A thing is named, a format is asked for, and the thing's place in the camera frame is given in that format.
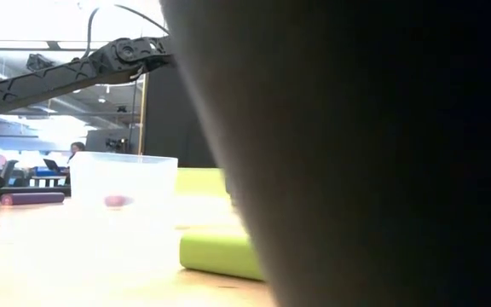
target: dark blurry object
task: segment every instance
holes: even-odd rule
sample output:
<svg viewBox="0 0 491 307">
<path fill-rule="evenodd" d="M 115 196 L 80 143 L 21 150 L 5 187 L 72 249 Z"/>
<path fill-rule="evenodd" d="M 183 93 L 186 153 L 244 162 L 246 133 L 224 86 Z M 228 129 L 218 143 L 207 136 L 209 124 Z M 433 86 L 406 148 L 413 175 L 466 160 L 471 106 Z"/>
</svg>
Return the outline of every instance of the dark blurry object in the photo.
<svg viewBox="0 0 491 307">
<path fill-rule="evenodd" d="M 127 154 L 129 152 L 129 141 L 127 138 L 118 140 L 106 139 L 106 149 L 109 153 Z"/>
<path fill-rule="evenodd" d="M 161 5 L 279 306 L 491 306 L 491 2 Z"/>
<path fill-rule="evenodd" d="M 217 167 L 178 68 L 157 69 L 146 82 L 143 154 L 178 158 L 179 167 Z"/>
<path fill-rule="evenodd" d="M 34 72 L 0 79 L 0 114 L 81 90 L 94 84 L 125 84 L 143 73 L 171 64 L 163 43 L 166 38 L 120 38 L 92 54 L 55 67 L 33 55 Z"/>
<path fill-rule="evenodd" d="M 128 140 L 126 153 L 138 154 L 139 129 L 98 129 L 90 130 L 86 136 L 86 150 L 90 152 L 106 153 L 115 152 L 119 140 Z"/>
<path fill-rule="evenodd" d="M 47 69 L 53 67 L 55 64 L 53 61 L 47 59 L 46 57 L 40 54 L 31 54 L 27 58 L 26 68 L 30 72 L 37 72 L 43 69 Z"/>
</svg>

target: ceiling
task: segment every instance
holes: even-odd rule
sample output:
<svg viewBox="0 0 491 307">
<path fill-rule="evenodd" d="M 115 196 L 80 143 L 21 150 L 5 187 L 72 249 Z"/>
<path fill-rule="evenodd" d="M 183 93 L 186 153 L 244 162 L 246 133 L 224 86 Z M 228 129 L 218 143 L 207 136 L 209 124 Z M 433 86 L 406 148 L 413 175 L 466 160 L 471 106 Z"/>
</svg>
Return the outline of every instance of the ceiling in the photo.
<svg viewBox="0 0 491 307">
<path fill-rule="evenodd" d="M 33 24 L 29 20 L 34 20 L 34 18 L 13 15 L 13 9 L 18 9 L 18 6 L 20 6 L 17 6 L 17 3 L 28 5 L 28 7 L 33 4 L 38 6 L 39 14 L 43 18 L 36 20 L 35 24 Z M 3 16 L 0 16 L 3 17 L 0 21 L 0 28 L 2 29 L 0 30 L 0 41 L 10 42 L 14 46 L 12 51 L 8 48 L 2 50 L 0 42 L 0 77 L 12 78 L 29 73 L 26 70 L 26 61 L 29 54 L 40 54 L 53 61 L 56 65 L 68 62 L 74 57 L 80 57 L 83 54 L 81 51 L 27 50 L 28 42 L 39 40 L 73 41 L 76 42 L 74 49 L 86 46 L 84 37 L 86 36 L 86 23 L 91 9 L 85 9 L 84 7 L 88 7 L 88 5 L 92 7 L 93 4 L 91 1 L 82 1 L 83 7 L 78 8 L 78 3 L 79 1 L 76 0 L 29 0 L 28 2 L 26 0 L 0 0 L 0 6 L 6 5 L 8 7 L 5 12 L 2 12 Z M 119 1 L 119 4 L 130 6 L 160 24 L 164 24 L 164 19 L 156 0 L 130 0 L 128 3 L 127 1 Z M 70 16 L 66 16 L 63 13 L 71 16 L 75 15 L 81 21 L 74 21 L 73 18 L 69 18 Z M 115 19 L 119 19 L 119 25 L 127 26 L 115 26 Z M 39 21 L 44 21 L 43 26 L 39 26 Z M 161 37 L 162 32 L 159 29 L 153 29 L 153 26 L 141 17 L 123 10 L 103 8 L 96 15 L 93 24 L 93 39 L 96 41 L 107 42 L 116 38 L 138 38 L 140 36 Z M 29 107 L 15 110 L 14 112 L 35 119 L 36 117 L 32 117 L 32 115 L 36 113 L 47 114 L 47 111 L 51 112 L 52 110 L 59 114 L 75 116 L 86 124 L 97 128 L 126 127 L 132 122 L 137 123 L 139 121 L 142 86 L 143 77 L 130 84 L 98 84 L 79 92 L 40 102 L 33 106 L 34 108 Z M 117 113 L 119 107 L 125 107 L 127 113 Z"/>
</svg>

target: cable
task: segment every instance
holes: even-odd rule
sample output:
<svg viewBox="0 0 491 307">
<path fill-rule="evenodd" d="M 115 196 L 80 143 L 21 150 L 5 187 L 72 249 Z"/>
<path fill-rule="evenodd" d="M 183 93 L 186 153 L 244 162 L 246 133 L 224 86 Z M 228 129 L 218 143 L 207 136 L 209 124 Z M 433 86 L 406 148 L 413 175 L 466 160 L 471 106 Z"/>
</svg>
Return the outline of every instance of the cable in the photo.
<svg viewBox="0 0 491 307">
<path fill-rule="evenodd" d="M 143 38 L 143 26 L 142 26 L 142 33 L 140 34 L 140 38 Z M 136 119 L 136 94 L 137 94 L 137 79 L 136 81 L 134 81 L 134 95 L 132 96 L 132 112 L 130 114 L 130 126 L 128 127 L 130 129 L 130 132 L 128 134 L 128 144 L 129 144 L 128 149 L 130 149 L 130 143 L 132 142 L 132 132 L 134 131 L 134 122 Z"/>
<path fill-rule="evenodd" d="M 121 4 L 114 4 L 113 6 L 117 7 L 117 8 L 120 8 L 120 9 L 125 9 L 133 14 L 136 14 L 140 17 L 142 17 L 144 20 L 147 20 L 149 21 L 150 23 L 154 24 L 155 26 L 157 26 L 160 30 L 162 30 L 164 33 L 166 34 L 170 34 L 170 32 L 168 31 L 168 29 L 164 28 L 163 26 L 161 26 L 158 22 L 150 19 L 149 17 L 145 16 L 144 14 L 136 11 L 135 9 L 131 9 L 129 7 L 126 7 L 124 5 L 121 5 Z M 92 11 L 92 13 L 90 14 L 90 17 L 89 17 L 89 25 L 88 25 L 88 31 L 87 31 L 87 38 L 86 38 L 86 50 L 84 51 L 84 55 L 83 55 L 83 58 L 89 56 L 90 54 L 90 43 L 92 42 L 92 21 L 94 20 L 94 16 L 95 14 L 98 12 L 100 8 L 96 8 Z"/>
</svg>

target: green block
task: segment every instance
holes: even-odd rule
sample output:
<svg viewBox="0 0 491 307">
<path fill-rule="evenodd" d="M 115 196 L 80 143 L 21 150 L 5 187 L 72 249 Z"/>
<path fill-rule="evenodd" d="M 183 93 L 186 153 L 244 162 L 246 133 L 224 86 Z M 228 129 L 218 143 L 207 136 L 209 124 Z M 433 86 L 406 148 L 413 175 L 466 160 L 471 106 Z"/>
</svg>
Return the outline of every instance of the green block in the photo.
<svg viewBox="0 0 491 307">
<path fill-rule="evenodd" d="M 176 193 L 180 195 L 205 195 L 228 197 L 225 179 L 220 169 L 179 168 Z"/>
<path fill-rule="evenodd" d="M 187 269 L 264 281 L 244 233 L 191 231 L 183 235 L 179 249 L 180 263 Z"/>
</svg>

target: plastic container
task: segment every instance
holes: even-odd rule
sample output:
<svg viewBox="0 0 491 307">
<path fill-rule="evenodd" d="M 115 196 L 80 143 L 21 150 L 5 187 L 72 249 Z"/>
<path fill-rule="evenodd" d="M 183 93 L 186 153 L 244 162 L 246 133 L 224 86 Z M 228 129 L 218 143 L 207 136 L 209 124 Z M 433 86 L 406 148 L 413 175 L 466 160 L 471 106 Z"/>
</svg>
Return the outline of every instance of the plastic container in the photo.
<svg viewBox="0 0 491 307">
<path fill-rule="evenodd" d="M 70 162 L 72 202 L 112 206 L 161 207 L 176 185 L 177 158 L 79 152 Z"/>
</svg>

